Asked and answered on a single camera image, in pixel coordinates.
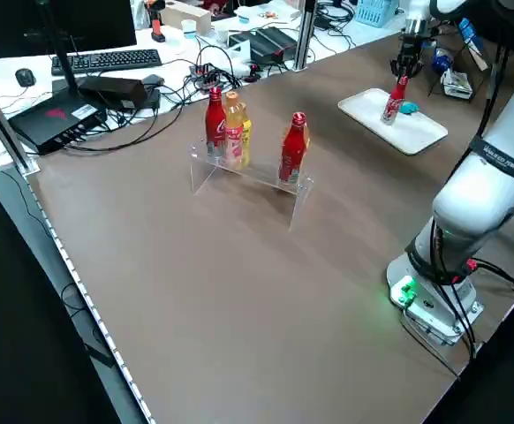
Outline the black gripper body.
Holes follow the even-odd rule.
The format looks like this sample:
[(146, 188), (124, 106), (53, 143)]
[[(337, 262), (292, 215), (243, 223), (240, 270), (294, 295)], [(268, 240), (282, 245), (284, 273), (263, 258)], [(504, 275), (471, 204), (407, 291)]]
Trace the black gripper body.
[(419, 60), (424, 42), (421, 34), (402, 33), (399, 37), (401, 42), (400, 50), (397, 55), (398, 60)]

